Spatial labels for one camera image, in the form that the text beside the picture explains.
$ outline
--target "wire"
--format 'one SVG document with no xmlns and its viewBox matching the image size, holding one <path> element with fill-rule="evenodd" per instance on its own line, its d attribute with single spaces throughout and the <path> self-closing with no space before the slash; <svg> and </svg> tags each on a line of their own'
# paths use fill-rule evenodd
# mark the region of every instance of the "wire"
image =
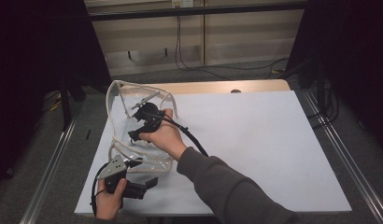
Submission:
<svg viewBox="0 0 383 224">
<path fill-rule="evenodd" d="M 156 119 L 161 119 L 161 120 L 165 120 L 167 121 L 168 123 L 171 123 L 171 124 L 174 124 L 175 126 L 177 126 L 184 134 L 186 134 L 186 136 L 188 136 L 191 141 L 197 146 L 198 150 L 201 152 L 201 154 L 205 155 L 206 157 L 208 157 L 208 154 L 206 153 L 206 150 L 203 148 L 203 146 L 201 146 L 201 144 L 198 142 L 197 138 L 195 138 L 191 132 L 189 132 L 188 128 L 186 127 L 183 127 L 182 125 L 176 123 L 173 119 L 171 119 L 170 117 L 168 117 L 168 119 L 166 118 L 163 118 L 161 116 L 158 116 L 158 115 L 154 115 L 154 114 L 150 114 L 150 113 L 146 113 L 146 112 L 142 112 L 144 113 L 145 115 L 149 115 L 153 118 L 156 118 Z"/>
<path fill-rule="evenodd" d="M 206 65 L 206 66 L 189 67 L 188 65 L 186 65 L 183 62 L 183 59 L 182 59 L 180 29 L 181 29 L 180 17 L 177 17 L 177 46 L 176 46 L 176 50 L 175 50 L 175 64 L 177 65 L 177 68 L 180 71 L 185 71 L 185 72 L 201 71 L 201 72 L 206 72 L 206 73 L 212 74 L 212 75 L 214 75 L 216 77 L 223 78 L 225 80 L 230 80 L 227 77 L 223 77 L 223 76 L 220 76 L 220 75 L 218 75 L 216 73 L 209 72 L 209 71 L 206 71 L 206 70 L 203 70 L 203 69 L 204 68 L 227 68 L 227 69 L 244 70 L 244 71 L 259 70 L 259 69 L 264 69 L 266 67 L 272 68 L 273 65 L 275 65 L 276 63 L 279 63 L 279 62 L 282 62 L 282 61 L 286 61 L 286 60 L 289 59 L 288 57 L 283 57 L 283 58 L 280 58 L 280 59 L 278 59 L 278 60 L 276 60 L 276 61 L 274 61 L 272 63 L 269 63 L 267 65 L 263 65 L 263 66 L 259 66 L 259 67 L 251 67 L 251 68 L 233 67 L 233 66 L 226 66 L 226 65 Z M 179 67 L 179 64 L 177 63 L 177 55 L 178 54 L 179 54 L 180 62 L 183 64 L 184 68 Z M 271 73 L 271 69 L 270 69 L 270 74 L 268 75 L 267 78 L 269 78 L 271 75 L 272 75 L 272 73 Z"/>
<path fill-rule="evenodd" d="M 95 179 L 93 180 L 93 183 L 92 183 L 92 202 L 90 203 L 90 205 L 92 206 L 92 211 L 93 211 L 93 214 L 95 216 L 96 216 L 96 196 L 105 190 L 105 189 L 100 190 L 98 193 L 95 194 L 95 185 L 97 182 L 96 177 L 99 176 L 99 174 L 102 172 L 102 170 L 104 170 L 104 168 L 107 166 L 107 164 L 108 164 L 108 162 L 105 163 L 103 166 L 101 166 L 101 168 L 99 168 L 98 172 L 96 173 Z"/>
<path fill-rule="evenodd" d="M 339 115 L 339 110 L 340 110 L 340 106 L 339 106 L 339 102 L 338 102 L 338 96 L 337 94 L 333 91 L 333 88 L 330 88 L 329 89 L 329 93 L 328 93 L 328 96 L 327 96 L 327 105 L 325 106 L 325 110 L 329 110 L 331 109 L 331 112 L 329 115 L 326 116 L 326 119 L 318 124 L 318 125 L 315 125 L 312 127 L 312 129 L 317 129 L 317 128 L 320 128 L 320 127 L 325 127 L 329 124 L 332 124 L 338 117 Z M 321 111 L 315 115 L 311 115 L 311 116 L 307 116 L 308 118 L 309 117 L 315 117 L 315 116 L 318 116 L 318 115 L 323 115 L 325 116 Z"/>
<path fill-rule="evenodd" d="M 185 68 L 181 68 L 179 67 L 179 65 L 177 64 L 177 53 L 179 52 L 179 59 L 180 61 L 182 62 L 182 64 L 186 67 Z M 223 78 L 225 80 L 229 80 L 229 78 L 227 77 L 223 77 L 223 76 L 220 76 L 216 73 L 213 73 L 213 72 L 209 72 L 209 71 L 206 71 L 206 70 L 202 70 L 201 68 L 202 67 L 196 67 L 196 68 L 190 68 L 188 65 L 186 65 L 184 62 L 183 62 L 183 59 L 182 59 L 182 52 L 180 50 L 180 17 L 177 17 L 177 47 L 175 48 L 175 64 L 177 65 L 177 69 L 179 69 L 180 71 L 184 71 L 184 72 L 190 72 L 190 71 L 200 71 L 200 72 L 205 72 L 205 73 L 209 73 L 211 75 L 214 75 L 215 77 L 219 77 L 219 78 Z"/>
</svg>

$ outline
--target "electronic device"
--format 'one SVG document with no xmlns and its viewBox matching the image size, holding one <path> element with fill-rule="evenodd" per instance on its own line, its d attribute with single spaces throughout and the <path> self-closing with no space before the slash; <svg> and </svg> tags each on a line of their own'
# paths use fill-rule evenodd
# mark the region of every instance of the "electronic device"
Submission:
<svg viewBox="0 0 383 224">
<path fill-rule="evenodd" d="M 136 159 L 135 161 L 124 161 L 120 155 L 116 155 L 110 162 L 104 164 L 101 169 L 99 169 L 93 185 L 92 185 L 92 210 L 96 215 L 96 196 L 102 192 L 99 191 L 96 194 L 95 185 L 96 181 L 100 179 L 105 180 L 105 189 L 108 193 L 113 194 L 122 178 L 126 178 L 128 168 L 133 168 L 142 163 L 139 161 L 142 159 Z M 157 186 L 159 182 L 159 177 L 154 177 L 151 180 L 147 181 L 145 184 L 136 184 L 127 179 L 127 185 L 125 190 L 122 193 L 123 198 L 132 198 L 142 200 L 145 196 L 145 193 L 148 189 L 151 189 Z"/>
<path fill-rule="evenodd" d="M 139 138 L 140 133 L 154 133 L 160 128 L 160 124 L 165 116 L 165 113 L 162 110 L 159 110 L 157 105 L 153 103 L 146 102 L 139 107 L 133 117 L 139 122 L 141 119 L 144 120 L 144 126 L 141 128 L 130 131 L 130 135 L 133 141 L 141 140 Z"/>
</svg>

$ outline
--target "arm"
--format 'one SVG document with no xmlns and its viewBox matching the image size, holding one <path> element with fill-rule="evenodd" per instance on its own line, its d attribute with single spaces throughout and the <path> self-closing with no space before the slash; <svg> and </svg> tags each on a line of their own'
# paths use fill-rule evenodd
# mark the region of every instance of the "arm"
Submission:
<svg viewBox="0 0 383 224">
<path fill-rule="evenodd" d="M 172 118 L 172 110 L 164 110 Z M 299 218 L 273 202 L 250 178 L 239 174 L 216 157 L 205 157 L 186 147 L 179 130 L 162 121 L 155 133 L 141 133 L 178 161 L 177 171 L 194 184 L 195 191 L 224 223 L 297 223 Z"/>
</svg>

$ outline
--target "gray sleeve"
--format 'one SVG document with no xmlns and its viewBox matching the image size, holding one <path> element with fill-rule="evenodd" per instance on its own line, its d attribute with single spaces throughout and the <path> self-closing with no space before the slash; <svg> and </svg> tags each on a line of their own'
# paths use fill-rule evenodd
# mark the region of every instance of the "gray sleeve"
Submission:
<svg viewBox="0 0 383 224">
<path fill-rule="evenodd" d="M 298 216 L 272 201 L 250 178 L 217 157 L 205 157 L 188 147 L 177 171 L 194 184 L 198 196 L 222 224 L 302 223 Z"/>
</svg>

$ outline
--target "white table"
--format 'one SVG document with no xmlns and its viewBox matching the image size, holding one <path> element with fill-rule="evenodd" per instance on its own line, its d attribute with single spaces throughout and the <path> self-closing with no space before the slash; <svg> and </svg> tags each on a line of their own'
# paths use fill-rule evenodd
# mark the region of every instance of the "white table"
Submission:
<svg viewBox="0 0 383 224">
<path fill-rule="evenodd" d="M 279 85 L 261 92 L 253 92 L 253 86 L 261 87 L 259 84 L 268 82 L 155 86 L 175 94 L 177 122 L 190 128 L 209 155 L 220 157 L 235 170 L 251 177 L 277 203 L 296 212 L 350 211 L 296 95 L 289 91 L 285 81 L 272 83 Z M 177 92 L 190 93 L 198 90 L 199 84 L 207 88 L 208 93 Z M 243 89 L 243 84 L 250 89 Z M 233 89 L 243 93 L 211 93 Z M 107 162 L 111 134 L 111 126 L 107 123 L 75 210 L 77 214 L 92 215 L 92 181 L 99 167 Z M 186 145 L 192 146 L 186 136 L 182 137 Z M 146 193 L 144 200 L 125 199 L 121 213 L 150 217 L 211 215 L 212 211 L 198 198 L 190 180 L 178 174 L 176 168 L 174 161 L 166 174 L 128 174 L 127 178 L 136 183 L 158 176 L 159 184 Z"/>
</svg>

